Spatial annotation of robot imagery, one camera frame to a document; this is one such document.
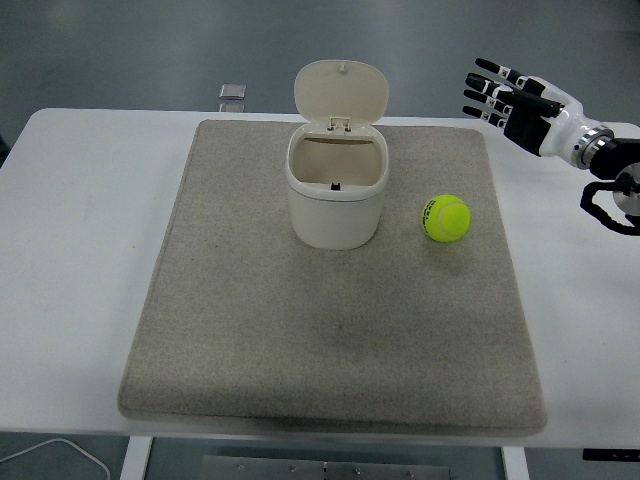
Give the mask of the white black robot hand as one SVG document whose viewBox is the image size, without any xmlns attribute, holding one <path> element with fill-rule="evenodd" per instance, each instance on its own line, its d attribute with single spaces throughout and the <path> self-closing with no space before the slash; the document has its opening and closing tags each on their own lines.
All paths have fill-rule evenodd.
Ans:
<svg viewBox="0 0 640 480">
<path fill-rule="evenodd" d="M 491 60 L 478 58 L 479 73 L 465 79 L 464 95 L 473 103 L 463 112 L 482 120 L 526 152 L 557 156 L 580 166 L 582 137 L 594 126 L 580 102 L 555 85 Z"/>
</svg>

